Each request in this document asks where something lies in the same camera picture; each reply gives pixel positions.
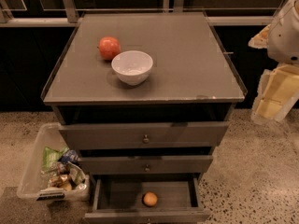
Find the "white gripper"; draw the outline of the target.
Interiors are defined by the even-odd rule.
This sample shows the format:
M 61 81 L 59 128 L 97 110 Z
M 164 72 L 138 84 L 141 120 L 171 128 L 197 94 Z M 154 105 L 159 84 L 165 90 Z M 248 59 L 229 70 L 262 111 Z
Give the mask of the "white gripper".
M 257 124 L 281 122 L 299 100 L 299 0 L 289 0 L 272 20 L 248 43 L 266 49 L 280 64 L 261 75 L 251 119 Z

